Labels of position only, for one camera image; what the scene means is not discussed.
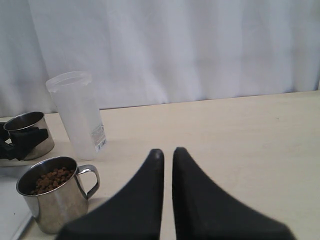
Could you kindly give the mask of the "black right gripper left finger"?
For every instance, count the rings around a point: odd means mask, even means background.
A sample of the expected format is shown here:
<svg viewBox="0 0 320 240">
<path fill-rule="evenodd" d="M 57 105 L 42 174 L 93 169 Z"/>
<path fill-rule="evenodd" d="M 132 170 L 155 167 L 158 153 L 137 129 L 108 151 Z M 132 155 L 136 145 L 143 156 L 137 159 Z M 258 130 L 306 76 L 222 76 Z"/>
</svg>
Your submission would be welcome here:
<svg viewBox="0 0 320 240">
<path fill-rule="evenodd" d="M 66 224 L 58 240 L 158 240 L 164 199 L 165 159 L 152 149 L 131 180 L 87 215 Z"/>
</svg>

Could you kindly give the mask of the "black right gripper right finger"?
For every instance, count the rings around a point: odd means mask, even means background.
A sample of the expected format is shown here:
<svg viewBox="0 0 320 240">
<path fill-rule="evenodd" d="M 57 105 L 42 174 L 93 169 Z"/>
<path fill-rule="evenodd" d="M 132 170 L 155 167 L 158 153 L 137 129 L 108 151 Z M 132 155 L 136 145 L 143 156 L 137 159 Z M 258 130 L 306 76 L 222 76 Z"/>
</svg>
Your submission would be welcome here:
<svg viewBox="0 0 320 240">
<path fill-rule="evenodd" d="M 284 224 L 212 181 L 186 148 L 173 153 L 172 204 L 178 240 L 294 240 Z"/>
</svg>

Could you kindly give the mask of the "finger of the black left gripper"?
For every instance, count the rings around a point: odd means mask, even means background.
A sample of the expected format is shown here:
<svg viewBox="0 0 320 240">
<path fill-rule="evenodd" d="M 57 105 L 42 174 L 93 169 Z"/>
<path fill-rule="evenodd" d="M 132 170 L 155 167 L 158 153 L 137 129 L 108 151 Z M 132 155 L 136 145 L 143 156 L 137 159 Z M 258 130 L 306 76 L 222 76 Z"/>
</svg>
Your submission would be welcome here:
<svg viewBox="0 0 320 240">
<path fill-rule="evenodd" d="M 13 133 L 2 129 L 0 131 L 0 158 L 1 159 L 18 159 L 25 160 L 27 155 L 44 140 L 49 137 L 46 129 L 32 127 L 25 132 Z"/>
</svg>

